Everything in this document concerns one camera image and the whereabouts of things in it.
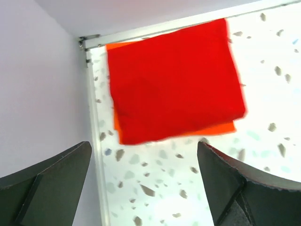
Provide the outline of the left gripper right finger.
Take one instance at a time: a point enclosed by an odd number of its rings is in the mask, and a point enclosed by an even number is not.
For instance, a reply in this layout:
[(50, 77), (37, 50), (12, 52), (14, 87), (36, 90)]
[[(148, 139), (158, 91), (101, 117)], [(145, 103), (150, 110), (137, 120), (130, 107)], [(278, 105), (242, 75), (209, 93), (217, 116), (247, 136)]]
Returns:
[(198, 143), (198, 164), (216, 226), (299, 226), (301, 184)]

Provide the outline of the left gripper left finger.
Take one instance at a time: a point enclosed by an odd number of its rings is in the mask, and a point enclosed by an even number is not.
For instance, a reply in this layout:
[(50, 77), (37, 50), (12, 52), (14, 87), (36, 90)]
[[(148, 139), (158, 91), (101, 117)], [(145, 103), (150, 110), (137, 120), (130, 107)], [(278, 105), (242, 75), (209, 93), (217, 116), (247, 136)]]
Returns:
[(71, 226), (92, 154), (88, 141), (0, 179), (2, 226)]

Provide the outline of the red t shirt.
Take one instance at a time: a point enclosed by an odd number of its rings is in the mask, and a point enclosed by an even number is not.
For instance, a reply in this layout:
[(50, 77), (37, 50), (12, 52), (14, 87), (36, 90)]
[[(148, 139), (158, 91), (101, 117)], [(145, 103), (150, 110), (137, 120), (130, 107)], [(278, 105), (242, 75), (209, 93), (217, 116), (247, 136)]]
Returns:
[(224, 18), (106, 48), (124, 145), (194, 134), (246, 113)]

